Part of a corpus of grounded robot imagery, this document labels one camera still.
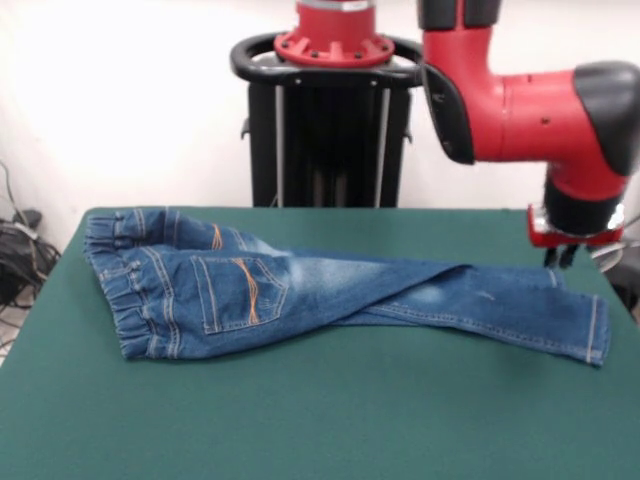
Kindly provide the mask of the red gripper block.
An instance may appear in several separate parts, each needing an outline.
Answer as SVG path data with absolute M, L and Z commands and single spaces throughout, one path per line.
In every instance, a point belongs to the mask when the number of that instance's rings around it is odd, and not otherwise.
M 560 268 L 570 268 L 580 245 L 602 246 L 617 243 L 624 232 L 624 205 L 619 203 L 603 232 L 587 236 L 570 235 L 553 227 L 542 205 L 530 204 L 527 208 L 528 237 L 537 248 L 547 248 L 544 267 L 553 268 L 557 262 L 557 248 L 566 246 L 560 256 Z

